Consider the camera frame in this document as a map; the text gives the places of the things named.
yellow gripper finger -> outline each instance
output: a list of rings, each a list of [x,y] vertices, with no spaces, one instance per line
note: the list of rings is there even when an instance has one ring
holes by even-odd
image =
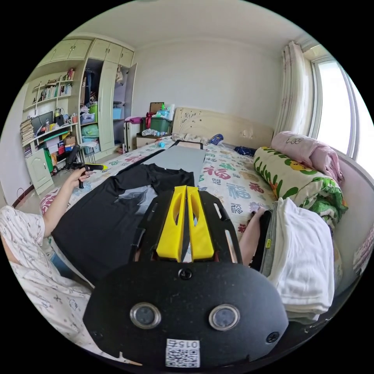
[[[181,262],[184,214],[186,207],[186,186],[174,188],[164,228],[156,253],[160,258]]]
[[[214,256],[214,248],[197,187],[187,187],[187,204],[192,261],[211,259]]]
[[[88,164],[88,163],[85,163],[85,165],[87,165],[87,166],[101,166],[101,167],[102,167],[102,170],[106,170],[106,169],[108,169],[107,166],[102,165],[102,164]]]

white curtain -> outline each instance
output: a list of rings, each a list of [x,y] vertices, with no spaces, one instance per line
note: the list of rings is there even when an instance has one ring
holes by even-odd
[[[308,78],[301,47],[290,42],[283,49],[282,102],[274,135],[282,131],[300,134],[304,128]]]

bed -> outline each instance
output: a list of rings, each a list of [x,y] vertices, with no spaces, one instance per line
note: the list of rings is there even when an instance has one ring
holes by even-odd
[[[205,161],[198,181],[202,191],[218,197],[225,207],[235,227],[240,240],[245,231],[251,212],[257,211],[260,206],[270,209],[275,201],[275,196],[270,186],[256,174],[253,157],[243,156],[232,148],[235,145],[259,147],[270,145],[273,130],[265,125],[229,116],[222,113],[197,110],[191,108],[177,108],[173,122],[173,133],[188,131],[192,136],[211,138],[216,133],[224,137],[225,146],[204,145],[206,150]],[[175,142],[164,139],[164,149],[168,149]],[[67,209],[70,209],[84,195],[100,185],[105,179],[116,175],[124,168],[141,161],[147,156],[156,153],[161,148],[158,143],[147,145],[118,155],[113,160],[105,163],[108,169],[89,172],[84,189],[75,189],[70,198]],[[48,193],[40,203],[42,214],[48,209],[59,189]],[[65,256],[53,245],[56,253],[75,272],[77,270],[69,263]],[[191,253],[188,251],[185,261],[189,261]]]

qr code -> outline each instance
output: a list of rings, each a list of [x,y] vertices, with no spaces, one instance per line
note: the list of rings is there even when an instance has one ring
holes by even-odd
[[[195,340],[168,339],[166,366],[200,367],[200,344]]]

window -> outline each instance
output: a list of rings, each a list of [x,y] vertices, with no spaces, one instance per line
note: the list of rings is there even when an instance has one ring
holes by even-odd
[[[353,158],[374,178],[374,125],[351,78],[332,57],[312,62],[314,110],[309,135]]]

